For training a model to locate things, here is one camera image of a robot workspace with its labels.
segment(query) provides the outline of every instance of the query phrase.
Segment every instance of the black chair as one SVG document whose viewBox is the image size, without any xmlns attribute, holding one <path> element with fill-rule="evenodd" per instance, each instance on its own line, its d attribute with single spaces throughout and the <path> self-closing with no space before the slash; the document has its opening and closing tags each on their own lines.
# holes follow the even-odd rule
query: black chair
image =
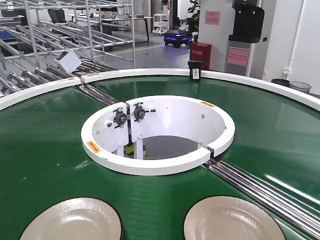
<svg viewBox="0 0 320 240">
<path fill-rule="evenodd" d="M 67 22 L 65 18 L 65 11 L 63 9 L 48 9 L 48 14 L 54 24 Z"/>
</svg>

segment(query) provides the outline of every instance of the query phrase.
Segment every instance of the white plate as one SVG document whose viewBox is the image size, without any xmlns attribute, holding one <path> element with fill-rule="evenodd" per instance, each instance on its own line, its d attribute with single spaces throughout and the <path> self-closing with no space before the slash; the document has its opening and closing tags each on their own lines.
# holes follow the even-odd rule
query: white plate
<svg viewBox="0 0 320 240">
<path fill-rule="evenodd" d="M 20 240 L 120 240 L 122 223 L 112 206 L 90 197 L 62 201 L 37 216 Z"/>
<path fill-rule="evenodd" d="M 278 224 L 258 206 L 232 196 L 212 196 L 191 207 L 185 240 L 285 240 Z"/>
</svg>

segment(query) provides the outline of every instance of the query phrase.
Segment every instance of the red box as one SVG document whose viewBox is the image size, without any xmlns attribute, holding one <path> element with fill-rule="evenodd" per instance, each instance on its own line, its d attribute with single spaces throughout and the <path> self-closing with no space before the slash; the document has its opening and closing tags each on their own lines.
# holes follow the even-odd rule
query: red box
<svg viewBox="0 0 320 240">
<path fill-rule="evenodd" d="M 190 44 L 190 60 L 202 61 L 202 70 L 209 70 L 211 44 L 194 42 Z"/>
</svg>

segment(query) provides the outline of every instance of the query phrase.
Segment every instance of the potted plant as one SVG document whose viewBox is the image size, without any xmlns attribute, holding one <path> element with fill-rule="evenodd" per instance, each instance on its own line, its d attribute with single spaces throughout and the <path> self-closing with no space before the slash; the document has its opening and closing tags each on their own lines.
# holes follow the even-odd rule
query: potted plant
<svg viewBox="0 0 320 240">
<path fill-rule="evenodd" d="M 186 36 L 190 38 L 190 43 L 196 43 L 198 41 L 199 33 L 199 18 L 200 18 L 200 1 L 201 0 L 189 0 L 193 5 L 188 8 L 188 15 L 184 22 L 188 25 L 186 30 Z"/>
</svg>

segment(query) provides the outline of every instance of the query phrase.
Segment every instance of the pink sign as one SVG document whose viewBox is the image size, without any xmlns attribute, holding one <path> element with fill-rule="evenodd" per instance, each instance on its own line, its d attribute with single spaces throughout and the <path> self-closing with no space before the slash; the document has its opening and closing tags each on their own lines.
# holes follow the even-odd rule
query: pink sign
<svg viewBox="0 0 320 240">
<path fill-rule="evenodd" d="M 230 47 L 227 63 L 246 67 L 248 65 L 248 58 L 249 50 Z"/>
<path fill-rule="evenodd" d="M 205 24 L 220 24 L 220 12 L 219 11 L 205 11 Z"/>
</svg>

